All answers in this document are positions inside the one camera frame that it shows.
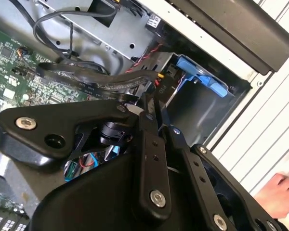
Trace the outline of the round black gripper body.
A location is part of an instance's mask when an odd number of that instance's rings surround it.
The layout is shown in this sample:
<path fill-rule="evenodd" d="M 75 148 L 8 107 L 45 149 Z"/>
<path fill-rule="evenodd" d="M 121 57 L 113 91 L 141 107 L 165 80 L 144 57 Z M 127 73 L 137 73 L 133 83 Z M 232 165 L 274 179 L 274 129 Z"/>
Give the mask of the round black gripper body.
<path fill-rule="evenodd" d="M 202 208 L 190 202 L 164 152 L 123 154 L 49 193 L 31 231 L 205 231 Z"/>

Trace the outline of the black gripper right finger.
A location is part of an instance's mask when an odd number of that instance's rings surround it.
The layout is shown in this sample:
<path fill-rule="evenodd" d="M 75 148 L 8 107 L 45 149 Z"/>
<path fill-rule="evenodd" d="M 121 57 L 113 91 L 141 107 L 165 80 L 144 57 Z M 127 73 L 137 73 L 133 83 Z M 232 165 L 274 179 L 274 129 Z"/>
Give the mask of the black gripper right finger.
<path fill-rule="evenodd" d="M 282 228 L 203 145 L 189 147 L 172 126 L 166 105 L 155 99 L 169 164 L 182 174 L 200 231 L 280 231 Z"/>

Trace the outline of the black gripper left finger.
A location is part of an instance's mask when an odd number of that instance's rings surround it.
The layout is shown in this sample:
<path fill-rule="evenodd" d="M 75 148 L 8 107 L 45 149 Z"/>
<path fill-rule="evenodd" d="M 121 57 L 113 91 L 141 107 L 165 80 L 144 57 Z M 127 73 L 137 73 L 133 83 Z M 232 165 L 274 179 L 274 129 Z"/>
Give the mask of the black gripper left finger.
<path fill-rule="evenodd" d="M 142 218 L 168 218 L 171 198 L 164 140 L 158 121 L 142 107 L 115 100 L 10 108 L 0 113 L 0 177 L 33 216 L 64 184 L 67 161 L 108 146 L 126 147 L 136 158 L 132 208 Z"/>

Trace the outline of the person's bare hand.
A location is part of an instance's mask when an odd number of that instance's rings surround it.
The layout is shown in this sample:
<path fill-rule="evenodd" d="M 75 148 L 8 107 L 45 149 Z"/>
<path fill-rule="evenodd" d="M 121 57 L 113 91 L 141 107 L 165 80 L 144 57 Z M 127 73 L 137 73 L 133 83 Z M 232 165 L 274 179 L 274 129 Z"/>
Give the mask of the person's bare hand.
<path fill-rule="evenodd" d="M 289 177 L 275 174 L 254 199 L 272 218 L 285 218 L 289 214 Z"/>

